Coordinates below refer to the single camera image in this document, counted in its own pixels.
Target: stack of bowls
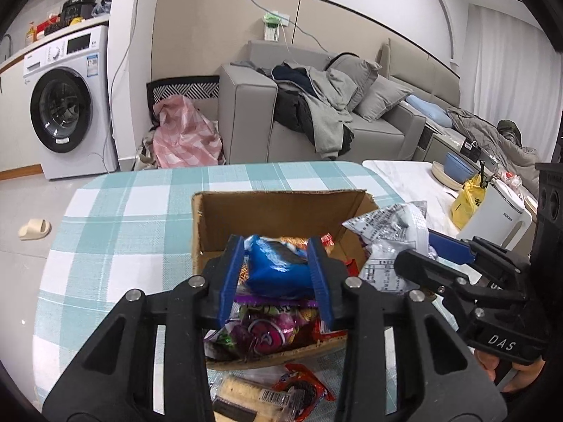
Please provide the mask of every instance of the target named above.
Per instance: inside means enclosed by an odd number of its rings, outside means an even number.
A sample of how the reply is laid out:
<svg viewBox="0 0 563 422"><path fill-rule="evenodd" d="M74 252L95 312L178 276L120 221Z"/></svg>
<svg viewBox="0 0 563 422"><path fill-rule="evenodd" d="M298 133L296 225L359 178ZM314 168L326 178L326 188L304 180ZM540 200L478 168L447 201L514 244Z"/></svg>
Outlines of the stack of bowls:
<svg viewBox="0 0 563 422"><path fill-rule="evenodd" d="M453 152L446 154L444 173L456 182L463 184L477 174L477 170Z"/></svg>

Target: tiled floor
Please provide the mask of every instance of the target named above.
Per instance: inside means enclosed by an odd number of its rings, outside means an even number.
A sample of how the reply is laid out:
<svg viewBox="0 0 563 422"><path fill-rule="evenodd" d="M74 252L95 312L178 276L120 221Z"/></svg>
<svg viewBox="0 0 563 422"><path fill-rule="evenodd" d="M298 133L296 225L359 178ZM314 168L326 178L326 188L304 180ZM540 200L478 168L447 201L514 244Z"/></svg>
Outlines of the tiled floor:
<svg viewBox="0 0 563 422"><path fill-rule="evenodd" d="M74 191L92 177L48 181L43 175L0 181L0 360L24 395L36 399L32 336L45 260ZM29 219L46 219L44 239L20 241Z"/></svg>

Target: sofa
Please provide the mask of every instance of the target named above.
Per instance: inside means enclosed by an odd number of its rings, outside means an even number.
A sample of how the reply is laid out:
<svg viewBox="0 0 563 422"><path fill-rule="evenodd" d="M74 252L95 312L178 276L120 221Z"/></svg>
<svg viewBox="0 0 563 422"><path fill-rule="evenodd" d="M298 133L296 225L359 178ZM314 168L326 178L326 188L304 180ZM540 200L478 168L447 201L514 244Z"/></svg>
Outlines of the sofa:
<svg viewBox="0 0 563 422"><path fill-rule="evenodd" d="M250 41L247 59L272 69L285 60L324 70L335 55L287 47L282 43ZM294 132L273 120L278 93L269 77L244 67L224 64L219 74L219 133L229 164L321 160L305 134ZM367 122L352 114L351 149L338 160L411 160L426 118L406 102L380 119Z"/></svg>

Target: plaid tablecloth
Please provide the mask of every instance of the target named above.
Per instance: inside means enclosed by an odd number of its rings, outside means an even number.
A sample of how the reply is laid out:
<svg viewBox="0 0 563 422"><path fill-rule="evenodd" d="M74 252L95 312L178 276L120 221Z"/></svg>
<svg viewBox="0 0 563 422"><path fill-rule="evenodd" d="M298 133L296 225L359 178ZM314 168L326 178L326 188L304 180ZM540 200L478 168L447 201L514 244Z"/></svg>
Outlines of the plaid tablecloth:
<svg viewBox="0 0 563 422"><path fill-rule="evenodd" d="M39 290L33 370L40 402L128 289L136 287L147 294L171 290L191 276L195 192L357 188L371 193L380 207L401 201L379 175L350 162L114 173L78 189L58 229ZM156 374L162 371L162 333ZM337 372L325 375L336 393L340 377ZM157 405L162 397L155 397ZM331 406L323 411L321 405L315 418L331 413ZM391 400L388 406L392 410Z"/></svg>

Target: white kettle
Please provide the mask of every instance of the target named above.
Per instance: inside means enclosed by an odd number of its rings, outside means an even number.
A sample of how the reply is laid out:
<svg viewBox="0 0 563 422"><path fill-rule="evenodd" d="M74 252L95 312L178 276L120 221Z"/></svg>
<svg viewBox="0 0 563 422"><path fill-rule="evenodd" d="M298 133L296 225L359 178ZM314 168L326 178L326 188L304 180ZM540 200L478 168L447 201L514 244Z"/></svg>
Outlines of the white kettle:
<svg viewBox="0 0 563 422"><path fill-rule="evenodd" d="M485 191L483 202L456 238L473 239L479 236L502 246L514 227L521 222L522 226L505 246L512 250L526 233L531 221L531 214L520 197L504 182L494 179Z"/></svg>

